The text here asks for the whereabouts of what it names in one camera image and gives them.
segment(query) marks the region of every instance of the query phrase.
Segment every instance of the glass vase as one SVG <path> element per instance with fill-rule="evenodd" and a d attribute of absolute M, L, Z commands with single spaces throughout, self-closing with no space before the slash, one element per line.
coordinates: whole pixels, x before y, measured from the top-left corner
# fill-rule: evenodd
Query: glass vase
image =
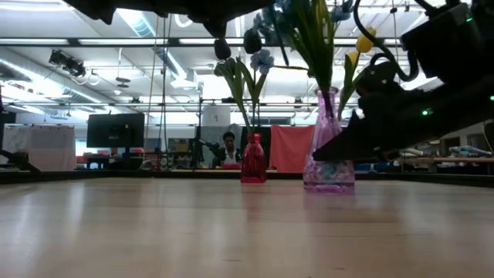
<path fill-rule="evenodd" d="M 266 160 L 260 144 L 261 134 L 247 134 L 247 147 L 242 159 L 241 183 L 266 182 Z"/>
<path fill-rule="evenodd" d="M 331 88 L 329 101 L 335 111 L 334 97 L 336 88 Z M 308 192 L 352 193 L 354 192 L 355 174 L 352 161 L 325 162 L 314 161 L 312 153 L 325 145 L 341 132 L 338 119 L 327 112 L 323 95 L 317 93 L 319 113 L 306 166 L 303 171 L 303 187 Z"/>

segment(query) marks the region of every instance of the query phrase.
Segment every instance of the black monitor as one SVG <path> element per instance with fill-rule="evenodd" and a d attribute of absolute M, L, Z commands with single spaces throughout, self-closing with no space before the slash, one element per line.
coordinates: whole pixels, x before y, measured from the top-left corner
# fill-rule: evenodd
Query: black monitor
<path fill-rule="evenodd" d="M 87 121 L 87 147 L 143 147 L 144 114 L 94 114 Z"/>

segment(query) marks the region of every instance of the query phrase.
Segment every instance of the wooden table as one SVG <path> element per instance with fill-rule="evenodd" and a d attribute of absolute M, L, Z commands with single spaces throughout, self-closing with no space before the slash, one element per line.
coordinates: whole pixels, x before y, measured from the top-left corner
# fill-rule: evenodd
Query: wooden table
<path fill-rule="evenodd" d="M 2 278 L 494 277 L 494 191 L 102 178 L 0 188 Z"/>

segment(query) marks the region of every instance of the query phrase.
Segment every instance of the red cloth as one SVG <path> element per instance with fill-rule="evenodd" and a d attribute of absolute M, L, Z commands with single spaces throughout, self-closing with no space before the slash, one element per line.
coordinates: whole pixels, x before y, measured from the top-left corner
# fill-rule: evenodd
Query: red cloth
<path fill-rule="evenodd" d="M 271 126 L 269 166 L 279 173 L 302 173 L 309 154 L 315 126 Z"/>

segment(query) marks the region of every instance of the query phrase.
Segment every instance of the person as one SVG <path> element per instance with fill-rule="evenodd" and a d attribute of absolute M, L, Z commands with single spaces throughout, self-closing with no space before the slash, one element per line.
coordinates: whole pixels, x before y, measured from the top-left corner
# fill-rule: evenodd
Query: person
<path fill-rule="evenodd" d="M 223 142 L 225 147 L 220 147 L 215 151 L 212 167 L 217 168 L 223 164 L 238 164 L 242 161 L 242 153 L 239 149 L 235 149 L 235 135 L 227 131 L 223 134 Z"/>

